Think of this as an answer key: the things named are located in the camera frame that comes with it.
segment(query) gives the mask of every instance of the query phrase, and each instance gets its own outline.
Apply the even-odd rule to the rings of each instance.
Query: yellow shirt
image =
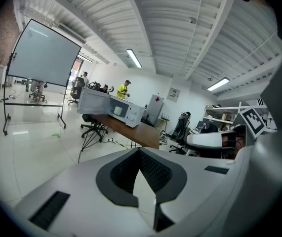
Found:
[[[126,94],[127,94],[127,86],[125,86],[124,84],[121,84],[118,88],[118,91],[123,92],[126,89]],[[118,93],[117,97],[124,99],[124,95],[122,93]]]

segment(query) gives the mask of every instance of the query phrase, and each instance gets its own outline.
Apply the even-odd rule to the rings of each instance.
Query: white microwave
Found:
[[[124,99],[83,88],[77,112],[80,114],[109,114],[127,126],[136,127],[141,121],[144,110],[145,107],[132,104]]]

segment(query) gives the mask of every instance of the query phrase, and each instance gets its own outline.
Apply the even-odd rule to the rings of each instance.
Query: ceiling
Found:
[[[181,76],[221,93],[266,79],[282,58],[273,11],[241,0],[14,0],[20,30],[30,18],[67,29],[98,63]]]

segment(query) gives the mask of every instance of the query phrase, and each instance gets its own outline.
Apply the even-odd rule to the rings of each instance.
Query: floor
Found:
[[[31,101],[25,86],[20,84],[7,88],[6,96],[9,94],[19,95],[16,99],[10,99],[10,102]],[[6,106],[6,111],[11,116],[7,136],[2,132],[4,113],[3,103],[0,102],[0,200],[11,207],[51,177],[77,164],[83,144],[81,134],[86,128],[80,127],[84,122],[77,113],[76,104],[67,105],[68,96],[69,94],[66,96],[63,110],[66,129],[63,129],[63,123],[57,118],[61,107]],[[63,102],[63,94],[60,93],[47,90],[45,97],[47,104],[61,105]],[[108,138],[114,138],[125,147],[130,147],[131,141],[116,132],[110,130],[104,141]],[[171,144],[175,143],[168,140],[168,145],[161,145],[160,149],[168,151]],[[82,152],[80,162],[124,149],[123,146],[113,143],[98,142]],[[133,194],[139,198],[139,210],[143,218],[152,225],[155,194],[141,172],[137,175]]]

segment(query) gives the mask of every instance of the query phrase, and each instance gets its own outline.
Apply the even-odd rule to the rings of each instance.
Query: open microwave door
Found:
[[[106,114],[110,95],[93,89],[83,88],[77,112],[79,114]]]

